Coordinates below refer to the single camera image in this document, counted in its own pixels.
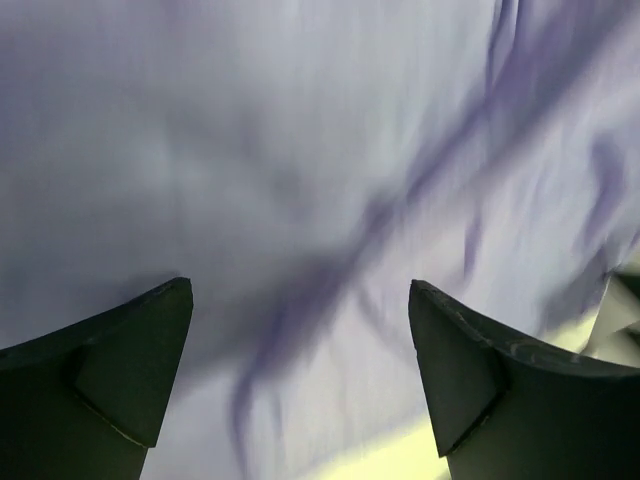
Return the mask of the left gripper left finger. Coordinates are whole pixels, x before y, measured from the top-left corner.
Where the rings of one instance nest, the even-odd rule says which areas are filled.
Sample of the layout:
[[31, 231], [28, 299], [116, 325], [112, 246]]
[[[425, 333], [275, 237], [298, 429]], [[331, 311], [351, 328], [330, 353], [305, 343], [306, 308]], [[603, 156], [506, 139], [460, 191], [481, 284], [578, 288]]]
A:
[[157, 444], [193, 310], [174, 278], [1, 352], [1, 476], [140, 477]]

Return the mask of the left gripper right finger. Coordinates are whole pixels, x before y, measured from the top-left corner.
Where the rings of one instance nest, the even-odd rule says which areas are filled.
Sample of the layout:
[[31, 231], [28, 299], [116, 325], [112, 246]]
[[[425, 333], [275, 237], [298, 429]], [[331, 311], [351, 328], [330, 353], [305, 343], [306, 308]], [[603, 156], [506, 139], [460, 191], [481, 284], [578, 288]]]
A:
[[635, 479], [639, 371], [483, 316], [424, 281], [408, 304], [438, 454], [455, 479]]

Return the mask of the lilac zip-up jacket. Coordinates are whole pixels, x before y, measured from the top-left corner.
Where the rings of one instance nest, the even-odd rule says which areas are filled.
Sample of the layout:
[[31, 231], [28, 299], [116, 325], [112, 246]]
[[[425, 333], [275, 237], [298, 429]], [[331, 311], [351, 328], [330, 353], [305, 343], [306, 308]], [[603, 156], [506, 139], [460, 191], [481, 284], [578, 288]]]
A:
[[426, 415], [410, 283], [547, 337], [639, 241], [635, 1], [5, 1], [1, 341], [176, 275], [146, 479]]

